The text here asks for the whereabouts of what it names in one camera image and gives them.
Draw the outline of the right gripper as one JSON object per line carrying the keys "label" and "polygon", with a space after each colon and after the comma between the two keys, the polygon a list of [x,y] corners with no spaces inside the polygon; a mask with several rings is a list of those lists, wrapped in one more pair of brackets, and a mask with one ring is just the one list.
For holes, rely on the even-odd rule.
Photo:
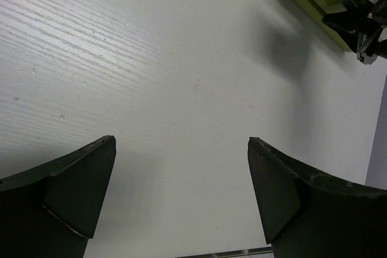
{"label": "right gripper", "polygon": [[386,58],[386,0],[327,14],[322,22],[344,40],[363,64]]}

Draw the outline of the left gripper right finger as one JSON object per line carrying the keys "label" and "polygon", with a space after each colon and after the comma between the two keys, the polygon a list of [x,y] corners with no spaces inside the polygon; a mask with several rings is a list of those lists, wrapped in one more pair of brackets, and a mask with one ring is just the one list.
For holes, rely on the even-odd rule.
{"label": "left gripper right finger", "polygon": [[386,191],[298,161],[260,138],[248,162],[275,257],[385,257]]}

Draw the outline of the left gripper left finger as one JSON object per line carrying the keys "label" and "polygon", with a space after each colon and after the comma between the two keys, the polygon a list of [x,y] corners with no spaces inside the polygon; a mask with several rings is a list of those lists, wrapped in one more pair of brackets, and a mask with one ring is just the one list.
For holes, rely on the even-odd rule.
{"label": "left gripper left finger", "polygon": [[1,257],[83,257],[94,237],[116,156],[99,138],[1,179]]}

